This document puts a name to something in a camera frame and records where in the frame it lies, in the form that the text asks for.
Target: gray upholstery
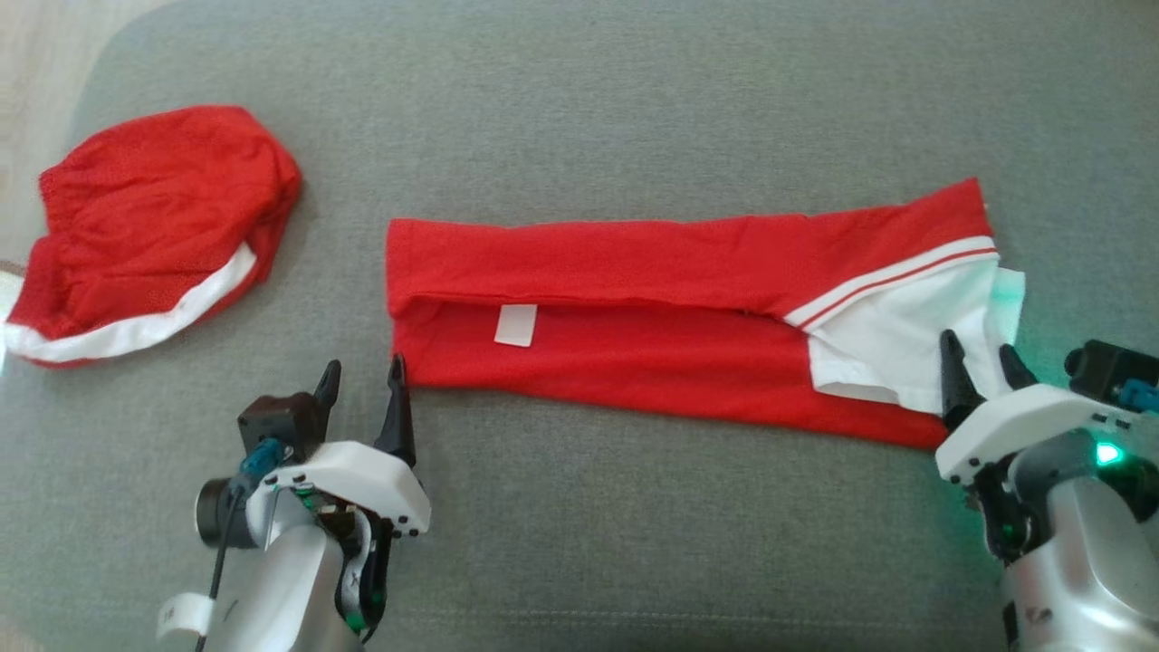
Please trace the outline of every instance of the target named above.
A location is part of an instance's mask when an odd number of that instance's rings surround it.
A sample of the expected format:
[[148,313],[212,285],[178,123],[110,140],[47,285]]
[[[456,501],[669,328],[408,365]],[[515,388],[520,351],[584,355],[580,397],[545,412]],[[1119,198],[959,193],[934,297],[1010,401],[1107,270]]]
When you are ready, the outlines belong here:
[[[386,406],[393,215],[694,220],[904,202],[981,177],[1054,382],[1159,351],[1159,5],[1140,0],[187,1],[93,71],[74,141],[249,108],[306,178],[270,280],[152,351],[10,362],[0,613],[50,650],[150,650],[205,591],[202,482],[261,394],[345,364]],[[999,566],[928,454],[483,393],[416,391],[429,536],[371,650],[997,650]],[[1142,435],[1154,434],[1156,428]],[[240,583],[252,555],[232,555]],[[188,650],[189,639],[162,649]]]

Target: wooden floor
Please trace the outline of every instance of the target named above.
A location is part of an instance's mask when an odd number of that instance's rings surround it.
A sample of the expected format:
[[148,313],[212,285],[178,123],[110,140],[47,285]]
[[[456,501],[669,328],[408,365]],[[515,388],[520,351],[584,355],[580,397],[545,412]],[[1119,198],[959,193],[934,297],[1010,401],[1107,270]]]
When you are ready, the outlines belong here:
[[173,1],[0,0],[0,261],[23,264],[44,230],[36,177],[66,153],[101,49],[131,20]]

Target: white stripe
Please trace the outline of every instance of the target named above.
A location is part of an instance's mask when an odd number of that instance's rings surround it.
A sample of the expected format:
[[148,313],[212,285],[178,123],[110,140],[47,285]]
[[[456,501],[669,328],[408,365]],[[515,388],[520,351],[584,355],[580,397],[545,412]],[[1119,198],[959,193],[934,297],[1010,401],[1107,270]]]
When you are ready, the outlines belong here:
[[[885,280],[887,278],[892,278],[894,276],[913,271],[914,269],[936,262],[946,256],[974,249],[985,249],[993,246],[994,246],[993,239],[987,237],[985,235],[977,235],[974,237],[963,237],[962,240],[954,240],[953,242],[948,242],[940,247],[930,249],[928,251],[920,252],[913,257],[905,258],[902,262],[895,262],[894,264],[890,264],[888,266],[882,266],[881,269],[875,269],[868,273],[862,273],[861,276],[851,278],[841,283],[840,285],[833,287],[832,290],[825,292],[824,294],[821,294],[819,296],[812,299],[811,301],[788,313],[785,316],[785,321],[788,322],[790,325],[800,325],[801,323],[804,323],[810,317],[812,317],[815,314],[824,310],[826,307],[833,305],[834,302],[850,295],[851,293],[857,292],[858,290],[865,287],[866,285],[872,285],[873,283],[879,283]],[[901,283],[907,283],[917,278],[923,278],[925,276],[928,276],[930,273],[934,273],[942,269],[947,269],[956,264],[962,264],[964,262],[970,262],[979,258],[991,258],[991,257],[998,257],[998,254],[992,251],[992,252],[978,254],[977,256],[962,256],[958,258],[949,259],[946,261],[945,264],[932,266],[930,269],[921,271],[920,273],[916,273],[913,276],[906,276],[905,278],[898,278],[897,281],[895,283],[883,283],[876,287],[873,287],[872,291],[876,292],[879,290],[885,290],[894,285]],[[810,328],[808,330],[811,331],[812,328],[815,328],[815,325],[819,325],[821,324],[819,322],[822,322],[824,318],[828,318],[831,314],[836,314],[837,312],[839,312],[839,309],[832,310],[824,317],[818,318],[817,322],[815,323],[810,323],[809,324]]]
[[221,269],[187,291],[172,309],[114,321],[100,329],[49,340],[28,325],[6,323],[3,340],[8,351],[43,362],[72,362],[124,356],[172,338],[241,285],[257,262],[249,244],[242,242]]

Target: red garment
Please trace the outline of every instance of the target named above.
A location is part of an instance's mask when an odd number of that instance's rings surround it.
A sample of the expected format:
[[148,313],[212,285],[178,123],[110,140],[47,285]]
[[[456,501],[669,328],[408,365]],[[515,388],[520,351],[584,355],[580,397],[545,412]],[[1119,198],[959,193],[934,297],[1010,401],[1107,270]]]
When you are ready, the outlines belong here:
[[300,185],[293,157],[240,107],[190,107],[93,135],[41,175],[49,233],[32,248],[6,345],[78,364],[216,314],[269,274]]
[[[977,246],[990,235],[975,180],[907,205],[814,218],[517,228],[395,219],[386,276],[394,349],[415,386],[935,448],[946,432],[933,416],[815,391],[799,328],[848,301],[843,290],[812,305],[851,278],[880,284],[875,271],[955,242],[967,244],[934,266],[992,256],[992,241]],[[530,347],[494,342],[504,303],[539,306]]]

